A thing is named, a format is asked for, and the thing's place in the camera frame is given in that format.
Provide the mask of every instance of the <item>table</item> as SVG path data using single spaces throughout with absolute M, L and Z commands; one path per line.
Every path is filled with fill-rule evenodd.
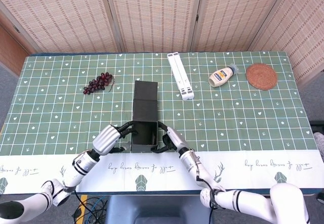
M 45 180 L 61 180 L 65 166 L 92 147 L 100 130 L 131 120 L 135 80 L 158 82 L 159 120 L 185 136 L 225 188 L 266 193 L 286 181 L 304 193 L 323 187 L 324 164 L 285 52 L 180 57 L 193 100 L 181 100 L 166 53 L 27 57 L 0 136 L 4 193 L 36 193 Z M 239 73 L 211 88 L 209 75 L 230 63 Z M 275 88 L 261 91 L 249 85 L 245 72 L 254 63 L 273 67 Z M 115 77 L 111 92 L 84 95 L 83 87 L 106 71 Z M 130 136 L 119 145 L 129 146 L 129 141 Z M 198 193 L 199 187 L 176 153 L 122 153 L 102 157 L 77 190 L 163 194 Z

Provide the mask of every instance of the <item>grapes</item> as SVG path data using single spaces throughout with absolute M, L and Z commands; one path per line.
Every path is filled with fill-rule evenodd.
M 109 74 L 109 72 L 101 73 L 96 79 L 89 81 L 89 85 L 85 86 L 83 89 L 83 93 L 91 94 L 94 93 L 95 90 L 102 89 L 105 90 L 105 86 L 108 86 L 113 81 L 113 75 Z

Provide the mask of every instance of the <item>woven coaster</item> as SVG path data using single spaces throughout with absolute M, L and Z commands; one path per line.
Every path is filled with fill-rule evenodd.
M 277 74 L 266 64 L 254 64 L 247 69 L 249 83 L 262 90 L 269 90 L 277 84 Z

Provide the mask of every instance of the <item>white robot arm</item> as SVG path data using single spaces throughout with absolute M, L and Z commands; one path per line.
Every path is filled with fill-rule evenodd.
M 196 184 L 205 188 L 200 193 L 200 200 L 204 206 L 230 209 L 276 224 L 310 223 L 303 194 L 296 186 L 286 183 L 276 184 L 270 189 L 271 200 L 246 191 L 226 191 L 206 171 L 195 152 L 189 149 L 186 141 L 176 130 L 161 122 L 159 126 L 167 132 L 163 137 L 166 147 L 162 151 L 172 148 L 176 150 Z
M 26 222 L 47 211 L 52 204 L 55 206 L 64 204 L 76 186 L 99 162 L 100 156 L 125 150 L 124 148 L 116 148 L 114 145 L 118 139 L 135 132 L 128 128 L 132 124 L 132 122 L 127 122 L 121 127 L 109 125 L 104 128 L 93 141 L 94 148 L 79 154 L 67 167 L 63 175 L 63 184 L 57 179 L 46 181 L 38 194 L 25 200 L 1 203 L 0 223 L 18 224 Z

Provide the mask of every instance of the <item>black box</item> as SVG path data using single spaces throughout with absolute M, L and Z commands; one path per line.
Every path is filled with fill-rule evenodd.
M 135 81 L 131 152 L 151 152 L 157 144 L 157 82 Z

